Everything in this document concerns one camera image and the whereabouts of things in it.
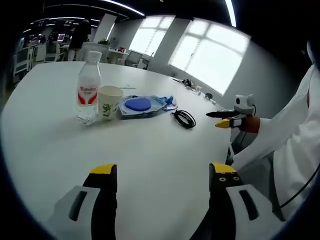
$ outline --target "bottle label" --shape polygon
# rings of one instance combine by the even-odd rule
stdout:
[[[78,105],[93,105],[97,103],[98,88],[80,86],[77,89]]]

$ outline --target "window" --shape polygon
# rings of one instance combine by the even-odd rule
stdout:
[[[196,19],[176,47],[169,64],[221,95],[232,82],[250,38],[218,23]]]
[[[129,50],[153,56],[174,18],[174,16],[149,16],[144,19]]]

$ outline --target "potted plant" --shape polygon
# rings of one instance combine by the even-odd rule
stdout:
[[[98,44],[110,45],[110,42],[106,38],[102,38],[100,41],[98,41]]]

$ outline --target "white table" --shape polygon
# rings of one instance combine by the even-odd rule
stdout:
[[[77,123],[76,86],[84,62],[37,65],[9,98],[1,117],[2,147],[14,186],[44,222],[54,204],[91,169],[117,164],[115,232],[119,240],[186,240],[209,206],[209,163],[226,159],[230,130],[207,117],[216,110],[171,77],[101,63],[103,85],[125,95],[174,95],[196,119],[192,130],[169,112],[147,119]]]
[[[114,49],[108,50],[108,63],[109,64],[116,64],[118,59],[126,58],[129,53],[120,52]]]

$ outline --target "black cord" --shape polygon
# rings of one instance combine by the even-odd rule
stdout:
[[[256,115],[256,112],[257,112],[257,108],[256,108],[256,105],[254,105],[254,104],[252,104],[252,106],[254,107],[253,116],[255,116],[255,115]],[[240,142],[240,146],[242,145],[242,142],[244,141],[246,135],[247,135],[247,132],[244,133],[243,138],[242,138],[242,140],[241,140],[241,142]]]
[[[312,174],[312,176],[309,178],[309,180],[305,183],[305,185],[296,192],[295,195],[293,195],[288,201],[286,201],[284,204],[282,204],[280,207],[276,208],[275,210],[273,210],[272,212],[277,212],[280,209],[284,208],[285,206],[287,206],[293,199],[295,199],[307,186],[308,184],[312,181],[312,179],[315,177],[315,175],[317,174],[318,170],[320,169],[320,164],[318,165],[318,167],[316,168],[316,170],[314,171],[314,173]]]
[[[196,120],[194,117],[184,110],[176,110],[172,112],[175,119],[186,129],[192,129],[196,125]]]

